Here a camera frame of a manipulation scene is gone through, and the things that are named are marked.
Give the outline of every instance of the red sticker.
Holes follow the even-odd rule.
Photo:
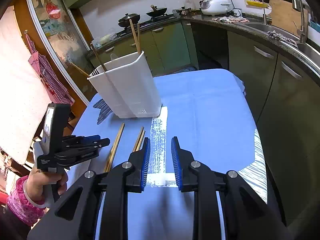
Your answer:
[[[47,6],[45,7],[45,9],[51,18],[53,19],[60,18],[61,16],[60,9],[54,3],[51,3],[51,2],[47,3]]]

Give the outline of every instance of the white bracelet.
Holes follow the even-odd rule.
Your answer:
[[[27,200],[33,205],[35,206],[36,208],[45,208],[45,203],[42,204],[42,205],[39,205],[37,203],[35,203],[34,201],[32,201],[32,199],[29,197],[27,191],[26,191],[26,184],[27,184],[27,180],[24,181],[23,183],[23,193],[24,195],[26,196]]]

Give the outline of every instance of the wooden chopstick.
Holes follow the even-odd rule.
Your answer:
[[[138,23],[138,44],[139,44],[139,49],[138,49],[138,54],[141,54],[141,43],[140,43],[140,23]]]
[[[133,34],[134,43],[136,44],[138,54],[140,55],[140,53],[139,53],[139,42],[138,42],[138,39],[137,39],[136,31],[134,30],[133,23],[132,23],[131,19],[129,19],[129,22],[130,22],[130,26],[131,26],[131,30],[132,30],[132,34]]]
[[[95,47],[93,46],[93,44],[92,44],[92,43],[90,44],[90,46],[91,46],[91,49],[93,50],[93,53],[96,55],[96,57],[97,57],[97,59],[98,59],[98,61],[99,61],[100,65],[101,65],[101,67],[102,67],[102,68],[103,68],[103,70],[106,72],[106,71],[107,71],[107,69],[106,69],[106,67],[104,66],[104,64],[102,63],[102,61],[101,61],[101,59],[100,59],[100,57],[99,57],[99,55],[98,55],[98,53],[97,53],[97,51],[96,51]]]
[[[144,134],[146,133],[146,131],[143,131],[141,137],[140,137],[140,140],[139,140],[139,143],[138,143],[138,146],[136,148],[136,151],[139,151],[140,150],[140,146],[141,146],[141,143],[142,143],[142,140],[144,138]]]
[[[143,129],[144,129],[144,127],[142,126],[142,127],[141,127],[141,130],[140,130],[140,132],[139,132],[139,135],[138,135],[138,137],[137,137],[136,143],[134,144],[134,147],[133,147],[132,152],[135,152],[136,149],[137,149],[137,146],[138,146],[138,143],[139,143],[139,141],[140,141],[140,137],[141,137],[141,135],[142,135]]]
[[[83,75],[85,75],[86,77],[90,77],[90,75],[88,75],[88,73],[84,72],[81,68],[79,68],[77,65],[75,65],[73,62],[70,62],[70,64],[75,67],[77,70],[79,70],[79,72]]]
[[[115,155],[116,155],[116,151],[117,151],[119,141],[120,141],[120,138],[121,138],[121,135],[123,132],[123,128],[124,128],[124,122],[121,124],[120,129],[118,131],[118,134],[116,136],[116,139],[113,142],[113,145],[112,145],[112,148],[110,151],[110,155],[109,155],[110,157],[107,160],[106,166],[104,168],[104,172],[109,172],[111,170],[113,159],[115,158]]]

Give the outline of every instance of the table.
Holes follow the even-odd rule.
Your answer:
[[[181,193],[175,184],[171,138],[191,151],[194,159],[213,171],[236,170],[267,202],[267,176],[259,134],[244,97],[241,81],[224,69],[177,73],[154,78],[163,107],[157,118],[120,119],[113,113],[97,124],[101,97],[95,95],[73,134],[99,134],[111,144],[99,157],[68,172],[70,186],[87,169],[103,171],[112,142],[122,122],[124,131],[113,166],[128,160],[141,126],[150,138],[147,186],[128,195],[130,240],[192,239],[193,193]]]

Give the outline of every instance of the person's hand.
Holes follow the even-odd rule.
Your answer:
[[[43,186],[55,181],[60,185],[58,193],[61,195],[67,190],[67,173],[41,172],[33,166],[26,182],[26,192],[33,201],[43,200]]]

